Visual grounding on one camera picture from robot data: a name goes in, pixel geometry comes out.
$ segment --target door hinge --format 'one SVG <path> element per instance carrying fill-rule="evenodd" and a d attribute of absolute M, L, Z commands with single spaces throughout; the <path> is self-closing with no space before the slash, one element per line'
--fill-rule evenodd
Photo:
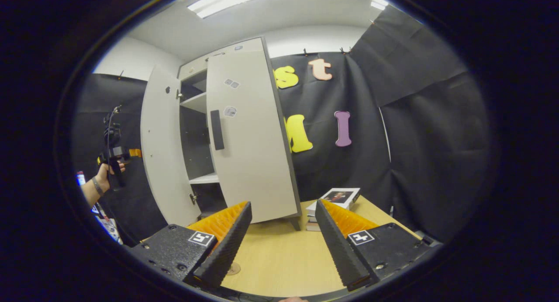
<path fill-rule="evenodd" d="M 193 194 L 188 194 L 188 195 L 190 195 L 190 200 L 192 200 L 192 204 L 196 205 L 196 200 L 198 199 L 198 196 Z"/>

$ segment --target ceiling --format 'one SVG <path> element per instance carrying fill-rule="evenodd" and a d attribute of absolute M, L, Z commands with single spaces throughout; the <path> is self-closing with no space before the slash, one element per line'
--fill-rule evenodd
<path fill-rule="evenodd" d="M 191 61 L 231 43 L 267 31 L 305 25 L 368 27 L 380 10 L 371 0 L 253 0 L 201 19 L 176 1 L 128 36 Z"/>

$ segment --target bracelet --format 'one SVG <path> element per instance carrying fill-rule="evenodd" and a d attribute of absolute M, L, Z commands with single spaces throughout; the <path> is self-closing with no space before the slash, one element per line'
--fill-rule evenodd
<path fill-rule="evenodd" d="M 91 181 L 93 182 L 95 189 L 97 190 L 97 192 L 99 193 L 99 196 L 103 196 L 104 192 L 103 189 L 101 188 L 101 186 L 99 185 L 99 183 L 97 182 L 96 178 L 93 177 L 91 179 Z"/>

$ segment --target white wall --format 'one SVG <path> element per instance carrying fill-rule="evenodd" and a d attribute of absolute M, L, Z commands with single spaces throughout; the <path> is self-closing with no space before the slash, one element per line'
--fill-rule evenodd
<path fill-rule="evenodd" d="M 120 75 L 124 71 L 123 77 L 147 81 L 156 64 L 176 76 L 184 61 L 144 41 L 124 37 L 106 53 L 93 73 Z"/>
<path fill-rule="evenodd" d="M 309 25 L 265 32 L 271 58 L 285 55 L 316 52 L 339 52 L 340 47 L 349 51 L 367 28 L 343 25 Z"/>

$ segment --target yellow letter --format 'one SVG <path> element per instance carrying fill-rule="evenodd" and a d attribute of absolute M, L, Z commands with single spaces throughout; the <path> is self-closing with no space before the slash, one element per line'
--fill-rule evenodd
<path fill-rule="evenodd" d="M 276 85 L 281 89 L 293 87 L 299 82 L 299 77 L 295 75 L 295 69 L 291 66 L 274 70 L 274 75 L 276 76 Z"/>
<path fill-rule="evenodd" d="M 330 63 L 324 63 L 324 59 L 315 59 L 314 61 L 309 61 L 309 65 L 313 65 L 313 75 L 319 80 L 330 80 L 332 79 L 331 73 L 326 73 L 326 67 L 330 68 Z"/>
<path fill-rule="evenodd" d="M 285 117 L 283 122 L 285 123 L 285 130 L 287 132 L 287 141 L 289 142 L 289 149 L 293 153 L 300 153 L 301 151 L 310 150 L 313 148 L 313 143 L 307 138 L 307 133 L 305 133 L 305 127 L 303 126 L 303 121 L 305 117 L 303 115 L 291 115 L 287 121 Z"/>

